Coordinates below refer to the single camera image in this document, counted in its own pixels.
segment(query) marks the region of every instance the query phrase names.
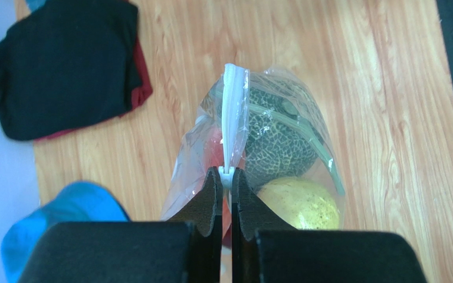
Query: plastic bag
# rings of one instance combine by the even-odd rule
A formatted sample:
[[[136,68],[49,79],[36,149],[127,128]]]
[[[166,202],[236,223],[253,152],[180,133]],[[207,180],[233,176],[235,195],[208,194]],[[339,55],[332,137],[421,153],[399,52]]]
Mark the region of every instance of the plastic bag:
[[[209,167],[233,166],[244,169],[258,197],[296,228],[342,228],[345,192],[326,124],[307,87],[278,68],[242,75],[242,84],[240,78],[234,84],[225,73],[202,100],[195,126],[182,139],[162,219],[193,198]]]

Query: red cloth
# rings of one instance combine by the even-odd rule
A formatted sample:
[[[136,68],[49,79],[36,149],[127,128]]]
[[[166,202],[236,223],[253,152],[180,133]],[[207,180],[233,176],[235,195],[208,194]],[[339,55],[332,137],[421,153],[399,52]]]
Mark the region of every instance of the red cloth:
[[[143,84],[140,87],[132,90],[132,93],[131,93],[132,110],[143,105],[143,103],[153,93],[153,88],[150,83],[150,76],[148,75],[148,69],[146,68],[145,56],[143,55],[143,49],[141,48],[141,43],[139,43],[139,38],[136,38],[136,43],[134,44],[133,57],[134,57],[134,62],[136,63],[137,72],[139,73],[139,78],[141,79]],[[56,137],[60,137],[64,134],[71,133],[72,131],[76,131],[76,130],[78,130],[78,129],[68,129],[68,130],[58,131],[49,136],[41,137],[36,140],[53,139]]]

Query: wooden table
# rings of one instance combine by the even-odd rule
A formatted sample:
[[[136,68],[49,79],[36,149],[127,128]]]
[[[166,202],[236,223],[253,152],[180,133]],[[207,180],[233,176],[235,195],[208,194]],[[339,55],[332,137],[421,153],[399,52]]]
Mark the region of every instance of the wooden table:
[[[224,64],[277,64],[321,107],[346,229],[399,233],[430,282],[453,282],[453,90],[434,0],[132,2],[155,92],[122,119],[36,143],[43,202],[87,179],[133,219],[158,219],[180,139]]]

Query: pear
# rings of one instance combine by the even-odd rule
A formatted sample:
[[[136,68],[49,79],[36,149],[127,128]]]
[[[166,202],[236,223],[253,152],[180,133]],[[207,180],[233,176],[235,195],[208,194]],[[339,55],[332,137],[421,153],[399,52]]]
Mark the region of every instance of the pear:
[[[329,191],[299,177],[282,177],[265,184],[258,197],[297,229],[338,229],[340,214]]]

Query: folded clothing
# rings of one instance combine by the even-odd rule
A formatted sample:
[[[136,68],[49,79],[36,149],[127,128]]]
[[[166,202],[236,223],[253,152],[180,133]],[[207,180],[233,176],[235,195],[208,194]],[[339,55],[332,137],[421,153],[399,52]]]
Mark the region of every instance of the folded clothing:
[[[43,5],[45,5],[46,1],[47,0],[26,0],[26,3],[28,4],[29,10],[31,10],[31,12],[35,12]],[[143,49],[141,48],[138,37],[136,37],[133,57],[134,62],[136,63],[137,72],[139,73],[139,78],[141,79],[143,84],[132,91],[132,109],[141,106],[145,102],[145,100],[153,93],[150,77],[146,68],[145,57],[143,56]]]
[[[10,27],[0,42],[5,134],[39,139],[133,109],[136,35],[137,8],[119,0],[48,0]]]

